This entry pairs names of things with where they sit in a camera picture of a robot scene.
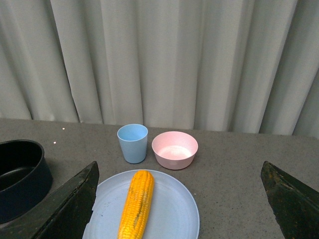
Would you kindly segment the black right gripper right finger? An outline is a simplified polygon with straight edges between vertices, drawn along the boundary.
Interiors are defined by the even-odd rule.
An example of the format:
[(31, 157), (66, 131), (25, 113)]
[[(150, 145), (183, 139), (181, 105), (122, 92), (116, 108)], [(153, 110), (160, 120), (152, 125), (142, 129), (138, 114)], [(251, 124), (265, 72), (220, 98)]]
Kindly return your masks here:
[(261, 180), (281, 232), (286, 239), (319, 237), (319, 193), (265, 161)]

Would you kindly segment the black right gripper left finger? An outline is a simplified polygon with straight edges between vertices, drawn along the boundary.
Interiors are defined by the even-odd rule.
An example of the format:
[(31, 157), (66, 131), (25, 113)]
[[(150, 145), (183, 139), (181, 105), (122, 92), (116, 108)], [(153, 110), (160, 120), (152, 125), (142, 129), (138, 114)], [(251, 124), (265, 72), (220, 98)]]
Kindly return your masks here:
[(90, 222), (99, 181), (93, 161), (29, 212), (0, 230), (2, 239), (80, 239)]

